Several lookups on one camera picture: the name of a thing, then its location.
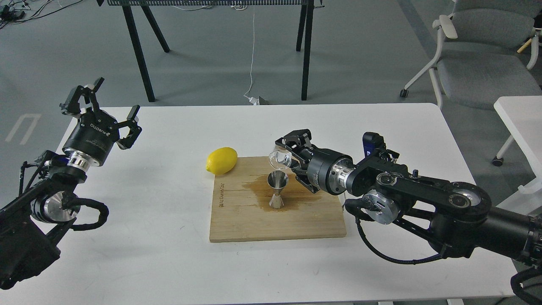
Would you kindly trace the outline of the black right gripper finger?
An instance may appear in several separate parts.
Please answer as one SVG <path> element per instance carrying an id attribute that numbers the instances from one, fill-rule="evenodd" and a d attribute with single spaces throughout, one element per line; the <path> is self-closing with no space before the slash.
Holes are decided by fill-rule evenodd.
<path id="1" fill-rule="evenodd" d="M 309 129 L 294 130 L 275 141 L 275 144 L 286 149 L 302 164 L 312 160 L 315 146 L 310 142 L 312 135 Z"/>
<path id="2" fill-rule="evenodd" d="M 292 163 L 289 168 L 292 170 L 292 172 L 294 172 L 294 174 L 296 174 L 296 181 L 298 181 L 311 193 L 315 194 L 320 190 L 318 185 L 312 185 L 310 182 L 306 164 Z"/>

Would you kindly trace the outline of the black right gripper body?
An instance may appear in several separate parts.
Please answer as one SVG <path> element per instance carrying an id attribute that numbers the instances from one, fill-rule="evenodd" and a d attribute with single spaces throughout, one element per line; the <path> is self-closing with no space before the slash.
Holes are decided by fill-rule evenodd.
<path id="1" fill-rule="evenodd" d="M 346 191 L 346 178 L 353 169 L 351 156 L 317 147 L 308 163 L 308 183 L 314 193 L 323 190 L 331 195 L 340 195 Z"/>

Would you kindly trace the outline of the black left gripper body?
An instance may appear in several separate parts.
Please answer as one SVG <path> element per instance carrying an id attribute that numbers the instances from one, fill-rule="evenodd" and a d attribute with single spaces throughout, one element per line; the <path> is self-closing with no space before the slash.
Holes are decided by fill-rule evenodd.
<path id="1" fill-rule="evenodd" d="M 82 114 L 63 146 L 63 152 L 79 151 L 102 166 L 110 154 L 113 144 L 119 140 L 116 119 L 108 114 Z"/>

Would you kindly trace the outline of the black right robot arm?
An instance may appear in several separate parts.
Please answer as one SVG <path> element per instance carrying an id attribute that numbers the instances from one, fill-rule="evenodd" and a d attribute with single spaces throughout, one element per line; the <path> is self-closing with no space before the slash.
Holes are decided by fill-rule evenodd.
<path id="1" fill-rule="evenodd" d="M 360 237 L 376 255 L 395 264 L 415 265 L 446 258 L 469 258 L 477 247 L 528 266 L 512 276 L 513 293 L 530 305 L 541 299 L 523 282 L 541 276 L 541 218 L 494 207 L 490 196 L 468 182 L 420 176 L 397 164 L 399 153 L 377 133 L 364 133 L 364 158 L 313 145 L 310 130 L 294 130 L 276 140 L 287 151 L 284 164 L 312 193 L 352 195 L 344 207 L 355 217 Z M 391 258 L 366 237 L 361 221 L 395 224 L 428 241 L 436 254 L 424 259 Z"/>

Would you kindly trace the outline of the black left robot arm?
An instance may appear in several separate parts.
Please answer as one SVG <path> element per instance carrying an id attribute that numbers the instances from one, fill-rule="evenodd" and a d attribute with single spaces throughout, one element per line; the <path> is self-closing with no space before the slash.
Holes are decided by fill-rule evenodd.
<path id="1" fill-rule="evenodd" d="M 107 221 L 109 210 L 99 201 L 79 198 L 74 189 L 85 182 L 90 166 L 102 166 L 116 143 L 132 147 L 141 133 L 139 106 L 119 122 L 99 108 L 96 92 L 104 79 L 72 89 L 62 114 L 77 119 L 62 154 L 45 151 L 32 163 L 24 162 L 19 196 L 1 209 L 1 288 L 37 276 L 60 257 L 57 245 L 69 229 L 94 230 Z"/>

